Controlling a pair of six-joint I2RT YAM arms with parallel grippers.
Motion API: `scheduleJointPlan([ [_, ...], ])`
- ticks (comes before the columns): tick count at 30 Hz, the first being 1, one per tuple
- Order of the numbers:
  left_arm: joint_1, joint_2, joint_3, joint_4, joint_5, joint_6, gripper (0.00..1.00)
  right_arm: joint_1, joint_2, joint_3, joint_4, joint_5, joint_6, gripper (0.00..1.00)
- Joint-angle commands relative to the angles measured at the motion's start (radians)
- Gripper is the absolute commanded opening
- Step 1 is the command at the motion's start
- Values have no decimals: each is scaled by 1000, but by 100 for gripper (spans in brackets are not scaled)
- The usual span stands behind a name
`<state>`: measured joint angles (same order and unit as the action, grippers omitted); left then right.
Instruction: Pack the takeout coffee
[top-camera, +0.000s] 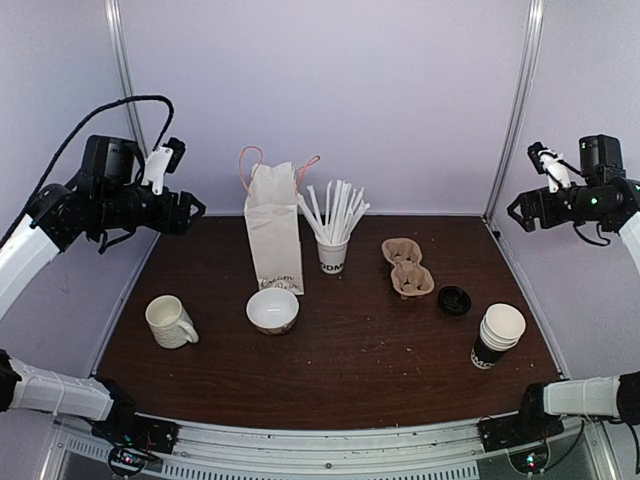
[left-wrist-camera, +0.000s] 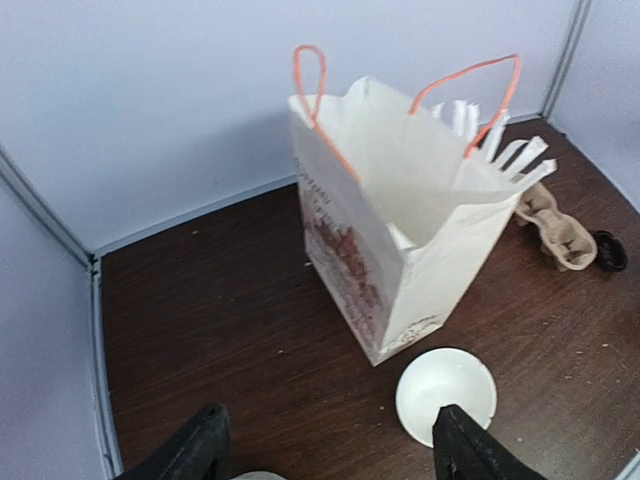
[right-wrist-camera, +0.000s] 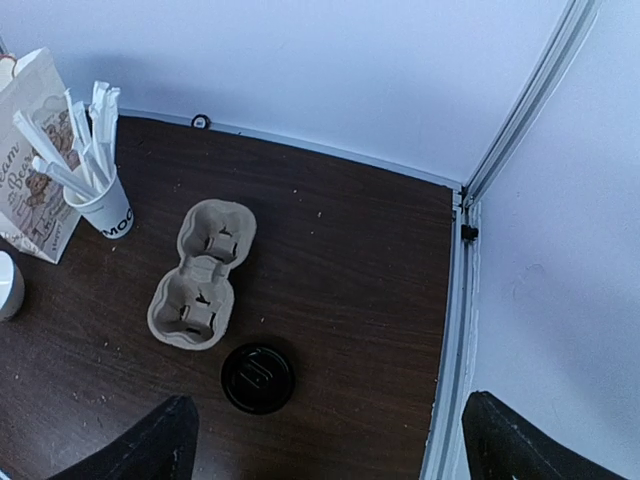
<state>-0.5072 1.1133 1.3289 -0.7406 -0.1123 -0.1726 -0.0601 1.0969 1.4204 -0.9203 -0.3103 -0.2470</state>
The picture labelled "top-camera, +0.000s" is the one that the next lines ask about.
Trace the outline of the black plastic cup lid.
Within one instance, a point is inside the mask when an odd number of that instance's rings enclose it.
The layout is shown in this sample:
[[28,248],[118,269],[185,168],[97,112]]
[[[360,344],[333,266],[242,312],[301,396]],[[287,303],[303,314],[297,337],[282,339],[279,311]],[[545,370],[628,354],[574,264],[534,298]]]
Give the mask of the black plastic cup lid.
[[472,306],[471,297],[460,287],[449,285],[438,292],[437,304],[439,309],[447,315],[466,315]]

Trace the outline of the stack of paper cups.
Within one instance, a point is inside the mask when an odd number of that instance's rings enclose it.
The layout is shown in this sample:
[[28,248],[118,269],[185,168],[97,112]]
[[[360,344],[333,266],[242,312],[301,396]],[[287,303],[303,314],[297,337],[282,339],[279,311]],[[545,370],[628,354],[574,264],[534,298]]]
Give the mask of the stack of paper cups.
[[526,326],[524,315],[514,306],[505,303],[489,306],[470,352],[472,364],[481,370],[491,369],[517,345]]

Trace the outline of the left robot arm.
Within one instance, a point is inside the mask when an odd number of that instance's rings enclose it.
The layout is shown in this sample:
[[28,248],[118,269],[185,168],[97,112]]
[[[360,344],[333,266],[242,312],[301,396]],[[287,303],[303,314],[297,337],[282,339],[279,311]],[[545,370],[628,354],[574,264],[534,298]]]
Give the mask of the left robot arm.
[[[49,184],[27,203],[1,246],[1,310],[7,312],[31,281],[80,236],[114,246],[111,230],[129,239],[140,227],[183,235],[205,206],[189,192],[175,193],[164,177],[177,169],[186,145],[172,137],[144,156],[132,140],[92,135],[81,167],[67,184]],[[1,354],[1,408],[80,417],[103,438],[123,444],[144,433],[133,399],[114,381],[80,379]]]

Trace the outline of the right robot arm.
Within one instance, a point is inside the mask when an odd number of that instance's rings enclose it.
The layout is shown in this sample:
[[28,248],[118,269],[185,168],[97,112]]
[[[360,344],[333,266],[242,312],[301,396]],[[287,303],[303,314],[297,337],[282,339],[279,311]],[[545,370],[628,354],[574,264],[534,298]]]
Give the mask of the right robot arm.
[[[527,155],[548,185],[519,194],[508,215],[531,233],[570,223],[575,232],[592,222],[596,233],[615,233],[639,264],[639,182],[629,179],[620,141],[598,134],[579,140],[580,167],[535,142]],[[561,416],[604,417],[639,424],[639,373],[585,380],[534,383],[527,387],[512,430],[530,442]]]

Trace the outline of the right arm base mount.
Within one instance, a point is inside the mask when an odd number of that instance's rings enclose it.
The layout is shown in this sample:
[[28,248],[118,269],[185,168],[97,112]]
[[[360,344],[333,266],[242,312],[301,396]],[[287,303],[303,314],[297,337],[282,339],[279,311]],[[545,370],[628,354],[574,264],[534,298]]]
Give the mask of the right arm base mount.
[[519,474],[541,474],[551,465],[549,440],[564,432],[557,417],[527,425],[517,413],[481,417],[477,430],[485,453],[505,451]]

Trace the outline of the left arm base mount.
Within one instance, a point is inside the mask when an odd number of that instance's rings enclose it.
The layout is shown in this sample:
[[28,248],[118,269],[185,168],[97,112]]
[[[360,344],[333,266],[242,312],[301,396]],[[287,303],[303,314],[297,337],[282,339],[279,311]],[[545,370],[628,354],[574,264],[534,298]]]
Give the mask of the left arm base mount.
[[117,478],[129,479],[145,471],[160,472],[164,463],[161,454],[170,455],[178,440],[177,423],[134,415],[127,430],[114,420],[86,420],[91,434],[109,443],[108,468]]

